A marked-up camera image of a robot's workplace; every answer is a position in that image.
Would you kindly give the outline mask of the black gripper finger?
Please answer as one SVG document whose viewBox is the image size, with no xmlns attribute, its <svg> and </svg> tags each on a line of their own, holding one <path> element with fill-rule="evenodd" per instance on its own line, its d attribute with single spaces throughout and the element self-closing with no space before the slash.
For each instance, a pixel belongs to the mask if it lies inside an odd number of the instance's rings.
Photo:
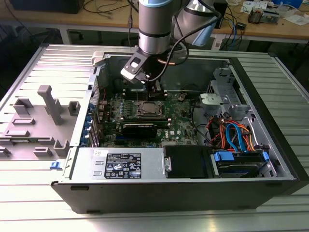
<svg viewBox="0 0 309 232">
<path fill-rule="evenodd" d="M 148 97 L 149 101 L 163 101 L 167 97 L 167 91 L 160 84 L 159 81 L 148 83 Z"/>
</svg>

